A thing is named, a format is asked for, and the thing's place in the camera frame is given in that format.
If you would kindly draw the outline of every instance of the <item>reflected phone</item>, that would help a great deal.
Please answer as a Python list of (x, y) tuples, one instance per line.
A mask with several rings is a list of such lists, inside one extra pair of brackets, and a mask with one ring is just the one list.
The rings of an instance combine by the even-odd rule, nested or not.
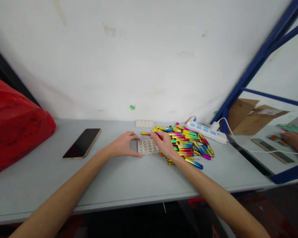
[(96, 141), (101, 129), (86, 129), (63, 156), (64, 160), (84, 159)]
[[(251, 141), (256, 143), (257, 145), (259, 145), (260, 147), (262, 147), (266, 151), (277, 150), (274, 147), (272, 147), (270, 144), (266, 143), (265, 141), (263, 141), (261, 139), (251, 139)], [(288, 156), (284, 155), (282, 152), (273, 152), (273, 153), (270, 153), (270, 154), (272, 156), (276, 157), (277, 159), (279, 159), (284, 164), (290, 164), (290, 163), (295, 162), (292, 159), (290, 159)]]

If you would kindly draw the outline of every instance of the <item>blue metal rack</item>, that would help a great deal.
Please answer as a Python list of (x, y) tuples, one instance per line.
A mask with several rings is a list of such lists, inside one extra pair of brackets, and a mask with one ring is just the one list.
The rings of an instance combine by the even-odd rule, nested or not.
[[(238, 81), (238, 83), (236, 84), (236, 86), (234, 87), (234, 89), (232, 90), (232, 92), (230, 93), (230, 95), (228, 96), (218, 113), (215, 115), (211, 123), (214, 121), (218, 121), (222, 117), (225, 117), (227, 119), (229, 109), (237, 101), (237, 99), (243, 91), (258, 94), (264, 97), (272, 98), (275, 100), (283, 101), (298, 106), (298, 101), (246, 88), (250, 81), (253, 79), (253, 77), (256, 75), (258, 70), (267, 60), (269, 55), (298, 34), (298, 26), (296, 26), (289, 33), (287, 33), (291, 26), (294, 24), (294, 22), (297, 20), (297, 18), (298, 0), (293, 0), (291, 4), (288, 6), (287, 10), (282, 15), (281, 19), (279, 20), (271, 34), (269, 35), (269, 37), (267, 38), (266, 42), (262, 45), (258, 53), (255, 55), (248, 68), (245, 70), (240, 80)], [(225, 133), (227, 132), (227, 124), (225, 121), (223, 121), (222, 123), (222, 131)], [(273, 180), (275, 183), (284, 183), (296, 178), (298, 178), (298, 166), (270, 177), (270, 179)]]

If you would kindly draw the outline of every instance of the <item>phone screen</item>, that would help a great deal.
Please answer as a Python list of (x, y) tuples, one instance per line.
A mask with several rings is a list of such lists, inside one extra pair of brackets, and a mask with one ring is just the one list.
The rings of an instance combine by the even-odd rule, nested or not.
[[(262, 146), (264, 146), (269, 151), (276, 150), (270, 144), (266, 143), (265, 141), (262, 141), (261, 139), (252, 139), (252, 140), (254, 140), (257, 143), (261, 144)], [(278, 157), (280, 157), (281, 159), (283, 159), (286, 163), (294, 163), (294, 161), (292, 159), (290, 159), (288, 156), (284, 155), (283, 153), (281, 153), (279, 151), (278, 152), (274, 152), (274, 154), (277, 155)]]
[(99, 132), (100, 129), (86, 129), (65, 153), (63, 158), (84, 157)]

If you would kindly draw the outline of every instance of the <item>reflected hand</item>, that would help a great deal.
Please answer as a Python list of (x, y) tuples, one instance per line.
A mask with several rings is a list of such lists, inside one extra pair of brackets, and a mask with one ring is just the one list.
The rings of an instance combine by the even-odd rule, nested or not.
[(286, 132), (286, 133), (282, 133), (280, 135), (281, 135), (281, 138), (288, 145), (291, 145), (292, 147), (297, 147), (298, 146), (298, 133)]
[(133, 131), (127, 131), (126, 133), (118, 137), (114, 142), (104, 147), (102, 150), (106, 151), (109, 158), (115, 156), (133, 156), (141, 158), (141, 154), (130, 149), (129, 144), (131, 140), (140, 139)]

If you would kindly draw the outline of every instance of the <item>white table surface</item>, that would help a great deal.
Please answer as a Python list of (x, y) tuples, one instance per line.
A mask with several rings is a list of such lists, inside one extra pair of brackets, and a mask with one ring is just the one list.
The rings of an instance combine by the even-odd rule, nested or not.
[[(100, 148), (127, 130), (141, 139), (135, 122), (56, 120), (52, 137), (24, 158), (0, 173), (0, 224), (24, 221), (64, 182), (77, 172)], [(174, 123), (158, 123), (169, 126)], [(62, 156), (86, 128), (102, 132), (82, 160), (62, 160)], [(263, 176), (230, 144), (209, 143), (215, 152), (211, 161), (199, 159), (203, 172), (229, 192), (267, 188), (274, 183)], [(130, 144), (136, 151), (136, 141)], [(169, 166), (158, 153), (142, 158), (110, 159), (91, 183), (74, 213), (181, 200), (200, 196), (176, 166)]]
[[(261, 129), (256, 135), (253, 136), (235, 136), (238, 143), (247, 148), (251, 151), (265, 151), (263, 148), (252, 142), (250, 139), (259, 138), (266, 143), (270, 144), (276, 150), (287, 151), (287, 152), (296, 152), (292, 147), (289, 146), (282, 146), (271, 139), (266, 138), (268, 135), (275, 135), (284, 133), (285, 131), (280, 129), (277, 126), (265, 126)], [(249, 152), (245, 150), (248, 154), (250, 154), (253, 158), (255, 158), (263, 167), (265, 167), (268, 171), (273, 174), (278, 174), (284, 172), (285, 170), (291, 169), (298, 165), (298, 155), (296, 154), (288, 154), (285, 153), (290, 159), (294, 160), (294, 163), (284, 164), (274, 156), (269, 153), (256, 153), (256, 152)], [(298, 179), (291, 181), (289, 183), (297, 183)]]

